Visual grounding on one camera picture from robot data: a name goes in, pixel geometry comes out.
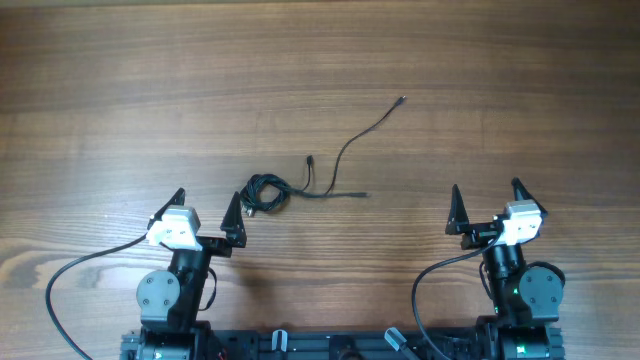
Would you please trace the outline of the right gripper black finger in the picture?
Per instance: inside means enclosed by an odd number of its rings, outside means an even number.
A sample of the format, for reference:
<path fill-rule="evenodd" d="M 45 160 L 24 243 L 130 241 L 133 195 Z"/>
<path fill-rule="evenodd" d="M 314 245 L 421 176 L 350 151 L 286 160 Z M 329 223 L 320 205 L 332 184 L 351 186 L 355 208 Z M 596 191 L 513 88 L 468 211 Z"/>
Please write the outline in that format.
<path fill-rule="evenodd" d="M 511 180 L 511 185 L 512 185 L 512 188 L 513 188 L 514 198 L 515 198 L 516 201 L 531 200 L 537 205 L 538 209 L 541 212 L 541 217 L 542 218 L 545 218 L 548 215 L 547 210 L 526 189 L 526 187 L 524 186 L 524 184 L 521 182 L 521 180 L 518 177 L 514 177 Z"/>
<path fill-rule="evenodd" d="M 469 217 L 457 184 L 452 186 L 451 206 L 445 227 L 447 235 L 461 235 L 470 231 Z"/>

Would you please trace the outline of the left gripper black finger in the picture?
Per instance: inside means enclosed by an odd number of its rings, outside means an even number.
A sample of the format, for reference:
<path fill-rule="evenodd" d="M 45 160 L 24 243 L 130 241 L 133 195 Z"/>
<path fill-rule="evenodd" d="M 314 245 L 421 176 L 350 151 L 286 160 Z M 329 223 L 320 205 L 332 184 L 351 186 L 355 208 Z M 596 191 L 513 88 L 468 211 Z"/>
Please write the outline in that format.
<path fill-rule="evenodd" d="M 225 233 L 226 241 L 235 248 L 245 248 L 247 243 L 242 210 L 240 194 L 235 192 L 220 225 L 220 230 Z"/>
<path fill-rule="evenodd" d="M 160 221 L 162 215 L 166 212 L 166 210 L 170 206 L 183 206 L 185 204 L 186 191 L 184 188 L 180 187 L 174 195 L 154 214 L 150 216 L 148 222 L 148 228 L 151 228 L 156 221 Z"/>

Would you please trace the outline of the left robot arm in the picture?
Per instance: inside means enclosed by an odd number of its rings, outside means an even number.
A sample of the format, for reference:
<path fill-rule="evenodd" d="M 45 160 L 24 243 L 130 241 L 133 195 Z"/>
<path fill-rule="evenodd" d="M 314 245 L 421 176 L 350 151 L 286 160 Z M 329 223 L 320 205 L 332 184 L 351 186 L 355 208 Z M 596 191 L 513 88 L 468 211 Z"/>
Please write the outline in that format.
<path fill-rule="evenodd" d="M 168 249 L 172 258 L 165 270 L 147 274 L 139 283 L 136 300 L 141 329 L 122 337 L 121 360 L 225 359 L 227 351 L 208 321 L 197 315 L 211 307 L 201 305 L 205 283 L 216 274 L 213 257 L 229 258 L 247 242 L 239 193 L 232 196 L 220 225 L 223 237 L 202 236 L 196 210 L 185 204 L 186 191 L 172 198 L 150 217 L 145 238 Z"/>

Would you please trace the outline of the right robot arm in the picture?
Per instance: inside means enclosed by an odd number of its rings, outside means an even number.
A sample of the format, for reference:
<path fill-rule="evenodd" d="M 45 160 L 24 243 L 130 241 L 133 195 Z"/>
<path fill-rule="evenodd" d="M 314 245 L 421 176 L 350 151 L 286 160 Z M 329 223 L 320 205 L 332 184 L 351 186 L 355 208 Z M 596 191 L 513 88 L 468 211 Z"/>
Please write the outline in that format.
<path fill-rule="evenodd" d="M 461 192 L 452 187 L 445 233 L 460 235 L 461 248 L 482 255 L 483 284 L 494 305 L 492 316 L 475 325 L 482 359 L 554 359 L 564 356 L 550 325 L 559 320 L 566 278 L 556 266 L 527 262 L 522 247 L 540 236 L 548 215 L 523 183 L 511 181 L 514 200 L 489 222 L 473 224 Z"/>

